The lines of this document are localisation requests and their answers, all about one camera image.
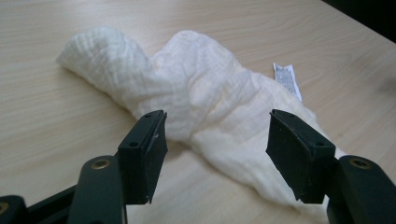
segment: paper label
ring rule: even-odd
[[[275,80],[288,89],[295,97],[302,101],[300,90],[298,89],[293,66],[279,66],[274,63]]]

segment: wooden table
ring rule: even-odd
[[[77,183],[91,158],[114,154],[134,125],[106,94],[55,58],[74,34],[115,27],[152,55],[181,30],[217,39],[272,77],[292,63],[304,104],[347,153],[396,181],[396,46],[319,0],[1,1],[0,195],[37,203]],[[169,142],[153,204],[130,223],[313,223],[269,203]]]

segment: brass insert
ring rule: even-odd
[[[9,207],[8,203],[0,202],[0,215],[5,213],[7,211],[7,209],[8,209],[8,207]]]
[[[352,164],[353,166],[358,167],[358,168],[363,169],[363,170],[370,170],[371,169],[370,162],[361,160],[359,158],[352,158],[352,159],[349,160],[349,163]]]
[[[98,160],[98,161],[95,161],[95,162],[91,165],[91,168],[92,168],[93,170],[104,169],[104,168],[106,168],[107,166],[109,166],[110,163],[111,163],[110,160]]]

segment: white cloth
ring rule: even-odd
[[[163,109],[167,138],[189,145],[263,198],[327,222],[326,204],[296,202],[265,153],[273,108],[297,115],[324,134],[315,115],[271,78],[242,67],[217,41],[182,31],[150,58],[121,32],[98,27],[72,37],[57,62],[137,119]],[[336,157],[343,154],[337,148]]]

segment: brass screw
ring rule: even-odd
[[[104,168],[106,168],[107,166],[109,166],[110,165],[110,160],[98,160],[98,161],[95,161],[92,165],[91,165],[91,168],[93,169],[93,170],[101,170],[101,169],[104,169]]]
[[[358,158],[350,159],[349,163],[355,167],[362,169],[362,170],[370,170],[371,169],[371,165],[368,161],[364,161],[364,160],[361,160]]]
[[[5,213],[7,211],[7,209],[8,209],[8,207],[9,207],[8,203],[0,202],[0,215]]]

